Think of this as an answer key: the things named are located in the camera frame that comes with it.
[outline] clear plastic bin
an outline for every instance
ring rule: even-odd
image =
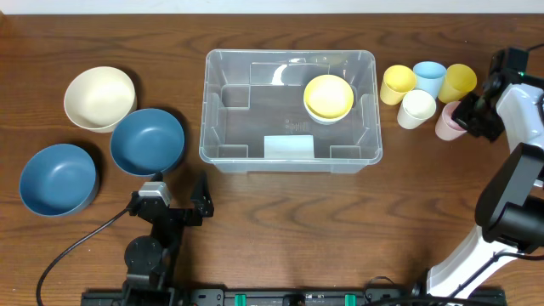
[[[314,122],[303,105],[313,78],[354,91],[339,122]],[[213,50],[206,57],[199,153],[225,173],[357,173],[382,159],[376,61],[368,51]]]

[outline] wooden table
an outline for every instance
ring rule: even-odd
[[[65,116],[63,96],[82,71],[112,65],[137,86],[139,107],[183,113],[189,148],[167,177],[175,205],[189,206],[197,174],[210,178],[215,216],[184,234],[177,277],[189,286],[230,288],[362,287],[387,275],[410,284],[445,259],[472,228],[488,180],[507,158],[494,144],[465,136],[444,142],[436,115],[407,131],[397,107],[380,103],[383,159],[356,175],[227,175],[201,161],[198,142],[206,54],[214,48],[366,49],[378,83],[393,64],[421,60],[474,68],[479,83],[491,55],[509,45],[542,43],[541,15],[109,15],[5,16],[0,28],[0,304],[36,304],[37,280],[71,243],[122,210],[145,181],[123,173],[109,134],[91,133]],[[544,76],[544,49],[529,73]],[[41,218],[22,205],[18,182],[40,149],[73,143],[97,163],[94,203],[65,218]],[[87,288],[118,288],[127,244],[150,226],[123,217],[78,247],[50,273],[48,305],[77,305]],[[514,262],[487,285],[511,305],[543,304],[538,263]]]

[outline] blue bowl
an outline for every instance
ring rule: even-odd
[[[164,110],[137,110],[126,116],[111,135],[113,161],[137,176],[166,173],[176,167],[184,151],[184,130]]]
[[[99,190],[91,156],[72,144],[56,144],[35,154],[20,175],[19,193],[25,206],[44,217],[79,213]]]

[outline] yellow cup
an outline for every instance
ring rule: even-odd
[[[403,65],[392,65],[383,74],[380,99],[387,105],[397,105],[415,87],[414,71]]]
[[[476,88],[478,79],[470,67],[463,64],[451,65],[445,73],[445,80],[439,91],[439,100],[444,103],[458,101]]]

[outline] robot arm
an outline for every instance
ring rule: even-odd
[[[481,97],[470,93],[453,119],[473,136],[495,141],[506,129],[511,155],[476,206],[476,225],[462,244],[427,274],[426,293],[467,298],[514,257],[544,246],[544,201],[530,196],[544,177],[544,80],[526,75],[529,53],[509,48],[494,55]]]

